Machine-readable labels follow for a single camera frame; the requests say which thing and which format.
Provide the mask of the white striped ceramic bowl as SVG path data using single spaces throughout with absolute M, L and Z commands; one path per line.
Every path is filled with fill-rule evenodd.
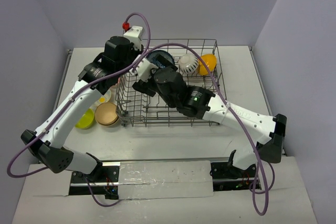
M 198 59 L 193 54 L 184 54 L 178 61 L 182 74 L 193 74 L 199 67 Z

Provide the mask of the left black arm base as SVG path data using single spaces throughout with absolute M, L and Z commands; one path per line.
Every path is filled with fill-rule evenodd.
M 120 162 L 104 162 L 102 173 L 93 178 L 88 178 L 81 172 L 72 172 L 69 185 L 70 196 L 90 195 L 88 180 L 94 195 L 104 196 L 107 200 L 118 200 L 118 185 L 120 174 Z

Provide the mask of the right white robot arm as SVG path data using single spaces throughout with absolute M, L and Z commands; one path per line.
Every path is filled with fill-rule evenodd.
M 233 177 L 240 177 L 258 159 L 280 163 L 287 123 L 284 115 L 262 115 L 229 103 L 205 88 L 188 86 L 171 67 L 137 70 L 133 75 L 139 78 L 133 84 L 135 90 L 151 97 L 158 94 L 169 108 L 180 114 L 248 133 L 251 143 L 230 155 L 228 171 Z

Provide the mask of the large orange plastic bowl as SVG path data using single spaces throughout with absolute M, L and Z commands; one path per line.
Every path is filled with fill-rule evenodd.
M 214 54 L 205 54 L 201 56 L 201 59 L 205 62 L 210 72 L 213 72 L 217 65 L 216 56 Z M 201 76 L 208 75 L 208 72 L 204 67 L 204 65 L 202 64 L 202 62 L 200 60 L 198 62 L 199 62 L 198 74 L 200 74 Z

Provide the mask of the blue floral ceramic bowl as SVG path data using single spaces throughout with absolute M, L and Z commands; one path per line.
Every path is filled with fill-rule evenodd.
M 175 65 L 173 56 L 164 50 L 154 50 L 146 56 L 146 59 L 161 69 Z

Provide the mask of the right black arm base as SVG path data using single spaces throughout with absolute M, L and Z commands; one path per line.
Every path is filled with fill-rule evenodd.
M 256 165 L 246 170 L 229 166 L 229 158 L 210 158 L 213 191 L 248 190 L 256 177 Z

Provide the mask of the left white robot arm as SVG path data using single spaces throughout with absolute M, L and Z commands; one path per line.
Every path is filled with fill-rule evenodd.
M 111 37 L 93 62 L 78 76 L 71 92 L 54 113 L 34 131 L 25 130 L 21 139 L 29 151 L 54 173 L 77 171 L 90 181 L 102 176 L 102 163 L 93 155 L 72 151 L 64 143 L 84 113 L 101 98 L 143 52 L 140 35 Z

